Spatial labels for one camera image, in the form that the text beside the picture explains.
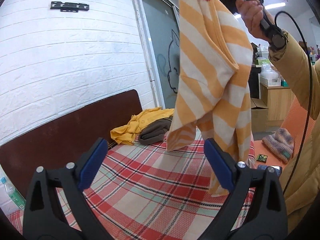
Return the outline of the tan jacket right forearm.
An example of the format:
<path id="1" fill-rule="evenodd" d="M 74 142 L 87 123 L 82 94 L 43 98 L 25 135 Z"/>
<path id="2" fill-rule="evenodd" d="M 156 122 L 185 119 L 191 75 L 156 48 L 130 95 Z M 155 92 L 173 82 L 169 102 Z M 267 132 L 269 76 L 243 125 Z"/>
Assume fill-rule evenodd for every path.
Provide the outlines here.
<path id="1" fill-rule="evenodd" d="M 308 58 L 290 33 L 284 31 L 284 35 L 287 39 L 286 46 L 279 51 L 270 48 L 269 59 L 286 80 L 299 104 L 308 109 L 310 88 Z M 319 192 L 319 61 L 312 66 L 312 79 L 310 118 L 315 120 L 315 125 L 310 137 L 304 142 L 297 167 L 284 194 L 288 232 L 299 224 Z"/>

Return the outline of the person's right hand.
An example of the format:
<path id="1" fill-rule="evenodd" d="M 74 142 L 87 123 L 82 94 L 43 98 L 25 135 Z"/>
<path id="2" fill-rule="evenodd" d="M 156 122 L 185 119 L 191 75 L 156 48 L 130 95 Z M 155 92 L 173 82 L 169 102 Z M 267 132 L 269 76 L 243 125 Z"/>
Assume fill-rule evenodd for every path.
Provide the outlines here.
<path id="1" fill-rule="evenodd" d="M 263 6 L 259 0 L 236 0 L 236 8 L 241 15 L 248 32 L 255 38 L 271 43 L 271 40 L 263 33 L 260 22 L 264 18 Z"/>

